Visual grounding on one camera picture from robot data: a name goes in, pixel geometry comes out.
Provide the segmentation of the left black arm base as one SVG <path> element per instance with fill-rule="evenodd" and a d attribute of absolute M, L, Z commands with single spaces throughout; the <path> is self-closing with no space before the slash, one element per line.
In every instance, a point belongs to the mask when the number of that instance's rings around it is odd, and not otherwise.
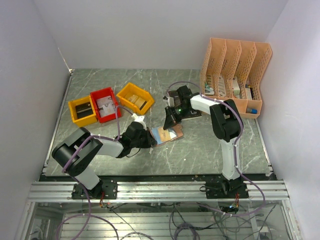
<path fill-rule="evenodd" d="M 87 193 L 90 199 L 115 200 L 118 193 L 118 184 L 113 181 L 100 180 L 93 189 L 87 189 Z M 73 200 L 85 200 L 87 198 L 85 187 L 80 183 L 74 184 L 71 198 Z"/>

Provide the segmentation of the yellow bin with cards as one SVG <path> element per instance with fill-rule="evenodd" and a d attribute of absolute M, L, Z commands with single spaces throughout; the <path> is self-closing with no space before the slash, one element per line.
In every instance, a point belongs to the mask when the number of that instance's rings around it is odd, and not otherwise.
<path fill-rule="evenodd" d="M 148 91 L 131 82 L 121 89 L 116 96 L 123 106 L 139 115 L 145 115 L 155 103 L 154 98 Z"/>

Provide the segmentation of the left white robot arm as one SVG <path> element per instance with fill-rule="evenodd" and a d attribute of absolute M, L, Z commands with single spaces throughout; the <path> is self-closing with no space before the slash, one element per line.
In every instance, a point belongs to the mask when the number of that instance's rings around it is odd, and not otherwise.
<path fill-rule="evenodd" d="M 149 149 L 157 141 L 148 127 L 133 121 L 119 139 L 92 135 L 80 127 L 52 151 L 51 156 L 62 167 L 62 171 L 84 186 L 85 194 L 96 199 L 104 193 L 104 183 L 89 167 L 97 155 L 114 158 L 128 157 L 132 149 Z"/>

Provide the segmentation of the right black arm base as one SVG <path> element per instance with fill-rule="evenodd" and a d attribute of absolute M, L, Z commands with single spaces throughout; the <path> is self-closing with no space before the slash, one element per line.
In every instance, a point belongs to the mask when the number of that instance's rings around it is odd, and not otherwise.
<path fill-rule="evenodd" d="M 205 193 L 207 199 L 246 199 L 249 197 L 247 185 L 244 182 L 206 182 L 199 188 L 200 192 Z"/>

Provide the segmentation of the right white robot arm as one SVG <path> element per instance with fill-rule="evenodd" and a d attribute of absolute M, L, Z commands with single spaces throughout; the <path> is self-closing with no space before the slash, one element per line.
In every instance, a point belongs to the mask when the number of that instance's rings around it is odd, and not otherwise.
<path fill-rule="evenodd" d="M 244 124 L 232 99 L 218 100 L 202 93 L 192 91 L 183 85 L 177 89 L 179 104 L 174 106 L 174 98 L 169 95 L 163 99 L 168 102 L 165 107 L 165 130 L 181 123 L 188 112 L 200 111 L 210 115 L 214 135 L 219 139 L 222 150 L 222 180 L 220 186 L 208 187 L 210 192 L 220 191 L 226 198 L 233 197 L 242 185 L 242 171 L 239 160 L 239 141 Z"/>

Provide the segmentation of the pink leather card holder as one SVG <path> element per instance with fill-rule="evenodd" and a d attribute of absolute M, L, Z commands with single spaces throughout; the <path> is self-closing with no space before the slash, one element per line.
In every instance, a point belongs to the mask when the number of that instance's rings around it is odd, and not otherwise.
<path fill-rule="evenodd" d="M 150 130 L 152 137 L 156 141 L 156 146 L 161 146 L 183 137 L 182 125 L 178 124 L 166 130 L 163 127 L 154 127 Z"/>

